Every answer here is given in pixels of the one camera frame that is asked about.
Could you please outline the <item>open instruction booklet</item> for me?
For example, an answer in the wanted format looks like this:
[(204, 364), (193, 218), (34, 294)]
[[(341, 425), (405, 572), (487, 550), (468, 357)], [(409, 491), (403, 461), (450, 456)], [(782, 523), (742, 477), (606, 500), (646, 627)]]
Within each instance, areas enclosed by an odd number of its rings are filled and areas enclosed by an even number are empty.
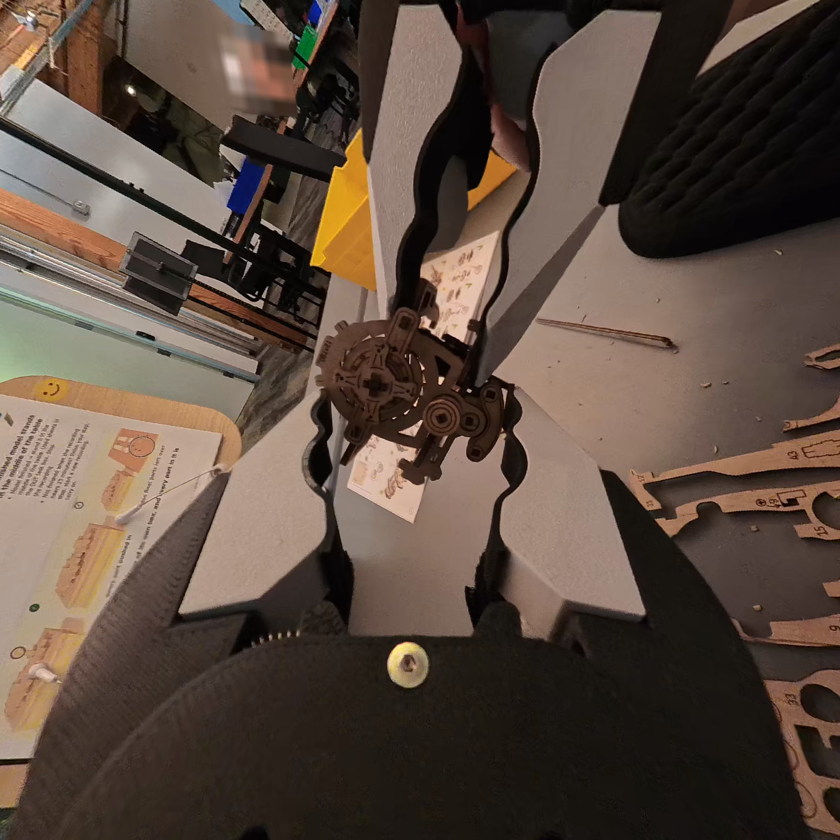
[[(422, 317), (421, 328), (442, 339), (450, 336), (469, 343), (469, 320), (474, 319), (484, 296), (500, 231), (474, 239), (423, 263), (421, 277), (436, 290), (434, 317)], [(416, 450), (371, 436), (353, 460), (348, 488), (397, 517), (414, 522), (425, 483), (407, 481), (401, 459), (413, 459)]]

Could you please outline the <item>partly built wooden model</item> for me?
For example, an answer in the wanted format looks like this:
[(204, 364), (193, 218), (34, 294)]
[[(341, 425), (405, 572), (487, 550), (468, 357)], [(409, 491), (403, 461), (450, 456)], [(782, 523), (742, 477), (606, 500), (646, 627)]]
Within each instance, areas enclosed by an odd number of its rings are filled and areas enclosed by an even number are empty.
[(412, 306), (386, 320), (340, 322), (316, 359), (318, 388), (346, 420), (348, 464), (372, 437), (402, 448), (402, 476), (438, 480), (456, 438), (478, 463), (495, 447), (505, 417), (504, 385), (470, 378), (471, 348), (423, 326), (436, 312), (436, 290), (420, 280)]

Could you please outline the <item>blue plastic bin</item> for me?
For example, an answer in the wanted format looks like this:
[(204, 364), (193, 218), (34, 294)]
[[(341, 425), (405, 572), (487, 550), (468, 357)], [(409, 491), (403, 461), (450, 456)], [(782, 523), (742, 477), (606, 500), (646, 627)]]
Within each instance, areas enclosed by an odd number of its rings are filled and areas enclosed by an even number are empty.
[(259, 192), (266, 167), (245, 157), (233, 190), (227, 200), (227, 208), (233, 214), (244, 216)]

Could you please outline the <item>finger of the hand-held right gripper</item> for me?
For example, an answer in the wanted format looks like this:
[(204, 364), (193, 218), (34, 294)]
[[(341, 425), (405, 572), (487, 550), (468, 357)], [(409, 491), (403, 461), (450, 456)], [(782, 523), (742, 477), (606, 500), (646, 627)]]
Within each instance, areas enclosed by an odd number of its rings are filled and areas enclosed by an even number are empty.
[(465, 61), (458, 10), (456, 2), (376, 2), (366, 12), (366, 178), (380, 314), (396, 300), (424, 146), (453, 101)]
[(660, 19), (605, 10), (542, 63), (528, 121), (534, 161), (482, 312), (477, 383), (509, 356), (603, 215), (602, 189)]

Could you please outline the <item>thin wooden strip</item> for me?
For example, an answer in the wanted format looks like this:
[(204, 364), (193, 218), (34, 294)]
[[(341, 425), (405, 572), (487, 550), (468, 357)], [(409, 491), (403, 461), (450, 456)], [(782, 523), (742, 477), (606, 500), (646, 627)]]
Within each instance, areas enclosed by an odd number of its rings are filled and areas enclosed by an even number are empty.
[(540, 326), (548, 328), (563, 329), (579, 333), (589, 333), (614, 340), (622, 340), (630, 343), (641, 343), (650, 346), (656, 346), (664, 350), (679, 350), (679, 346), (671, 338), (655, 333), (599, 327), (592, 324), (586, 324), (584, 322), (567, 322), (549, 318), (536, 318), (534, 322)]

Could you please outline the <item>grey wall-mounted box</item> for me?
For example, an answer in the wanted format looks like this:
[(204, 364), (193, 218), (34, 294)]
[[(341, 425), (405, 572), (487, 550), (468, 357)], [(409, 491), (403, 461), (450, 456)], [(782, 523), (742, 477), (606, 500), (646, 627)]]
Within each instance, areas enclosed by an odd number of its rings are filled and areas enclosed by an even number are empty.
[(134, 232), (122, 257), (123, 288), (151, 306), (177, 317), (188, 299), (197, 265)]

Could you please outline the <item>yellow plastic bin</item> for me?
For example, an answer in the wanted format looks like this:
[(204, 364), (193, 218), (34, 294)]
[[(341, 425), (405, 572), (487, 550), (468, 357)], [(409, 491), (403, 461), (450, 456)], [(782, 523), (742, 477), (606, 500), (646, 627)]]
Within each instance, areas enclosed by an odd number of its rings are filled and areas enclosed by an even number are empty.
[[(478, 301), (500, 237), (497, 230), (441, 256), (425, 258), (421, 277), (442, 291), (446, 301)], [(368, 173), (361, 130), (346, 149), (346, 162), (333, 171), (311, 263), (363, 288), (375, 289)]]

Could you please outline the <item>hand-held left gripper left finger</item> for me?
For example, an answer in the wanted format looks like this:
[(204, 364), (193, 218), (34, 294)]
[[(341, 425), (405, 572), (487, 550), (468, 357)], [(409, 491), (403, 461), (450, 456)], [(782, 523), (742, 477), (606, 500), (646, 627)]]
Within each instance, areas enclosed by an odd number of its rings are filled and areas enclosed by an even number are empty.
[(179, 609), (257, 616), (274, 635), (330, 602), (347, 627), (354, 568), (329, 483), (333, 410), (312, 392), (232, 467)]

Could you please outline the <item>person's right hand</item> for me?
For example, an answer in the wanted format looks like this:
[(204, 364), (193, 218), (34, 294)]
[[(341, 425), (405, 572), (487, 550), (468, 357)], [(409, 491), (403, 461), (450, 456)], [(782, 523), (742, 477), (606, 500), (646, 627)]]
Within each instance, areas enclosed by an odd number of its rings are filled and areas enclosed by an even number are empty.
[(516, 120), (504, 112), (498, 101), (490, 106), (490, 129), (493, 151), (520, 172), (530, 172), (526, 132)]

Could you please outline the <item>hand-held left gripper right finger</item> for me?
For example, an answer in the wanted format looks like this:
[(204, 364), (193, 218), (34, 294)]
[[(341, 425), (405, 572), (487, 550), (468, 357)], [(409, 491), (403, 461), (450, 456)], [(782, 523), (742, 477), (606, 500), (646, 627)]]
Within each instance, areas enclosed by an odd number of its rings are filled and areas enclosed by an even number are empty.
[(501, 430), (507, 484), (467, 589), (473, 627), (496, 602), (515, 606), (544, 641), (577, 613), (640, 623), (643, 598), (593, 457), (515, 385)]

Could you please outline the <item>black quilted cushion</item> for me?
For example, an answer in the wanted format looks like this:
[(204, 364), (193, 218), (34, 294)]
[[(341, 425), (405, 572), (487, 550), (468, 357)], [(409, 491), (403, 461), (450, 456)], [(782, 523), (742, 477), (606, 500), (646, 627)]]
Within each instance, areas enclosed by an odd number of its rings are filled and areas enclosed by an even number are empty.
[(838, 217), (839, 2), (703, 71), (619, 206), (637, 256), (669, 259)]

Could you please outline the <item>printed task instruction sheet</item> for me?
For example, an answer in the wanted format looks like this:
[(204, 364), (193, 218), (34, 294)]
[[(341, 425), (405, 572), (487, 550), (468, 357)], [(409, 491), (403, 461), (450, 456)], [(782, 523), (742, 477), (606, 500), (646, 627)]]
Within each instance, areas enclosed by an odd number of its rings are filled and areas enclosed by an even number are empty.
[(223, 437), (2, 396), (1, 755), (30, 758), (91, 625)]

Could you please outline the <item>laser-cut plywood parts sheet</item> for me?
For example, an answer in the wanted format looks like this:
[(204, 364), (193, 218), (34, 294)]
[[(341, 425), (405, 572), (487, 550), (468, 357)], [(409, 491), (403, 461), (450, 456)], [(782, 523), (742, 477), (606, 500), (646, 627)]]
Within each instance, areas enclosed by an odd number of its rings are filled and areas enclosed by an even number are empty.
[[(725, 476), (743, 480), (756, 476), (765, 482), (772, 474), (792, 476), (798, 471), (802, 481), (791, 486), (741, 488), (714, 497), (688, 501), (675, 507), (672, 516), (658, 518), (657, 523), (670, 537), (675, 537), (700, 519), (704, 506), (713, 506), (721, 513), (731, 515), (791, 512), (806, 518), (794, 525), (799, 539), (822, 541), (837, 548), (838, 527), (820, 518), (815, 504), (821, 498), (838, 500), (838, 480), (829, 480), (824, 475), (825, 470), (839, 467), (838, 429), (828, 428), (830, 423), (838, 421), (838, 406), (839, 402), (835, 401), (831, 408), (819, 415), (784, 422), (785, 434), (805, 429), (812, 431), (812, 435), (786, 437), (762, 450), (666, 470), (659, 475), (632, 470), (629, 486), (643, 506), (654, 512), (662, 510), (663, 505), (649, 488), (670, 480), (697, 476)], [(837, 695), (838, 677), (838, 665), (828, 665), (800, 681), (781, 678), (766, 680), (776, 710), (780, 713), (780, 725), (801, 797), (805, 824), (831, 838), (838, 838), (839, 831), (838, 816), (834, 815), (831, 808), (831, 799), (838, 793), (838, 778), (813, 769), (805, 756), (797, 727), (809, 727), (819, 732), (825, 747), (829, 749), (831, 739), (838, 737), (838, 722), (824, 720), (808, 711), (802, 704), (800, 694), (794, 694), (792, 690), (818, 686)]]

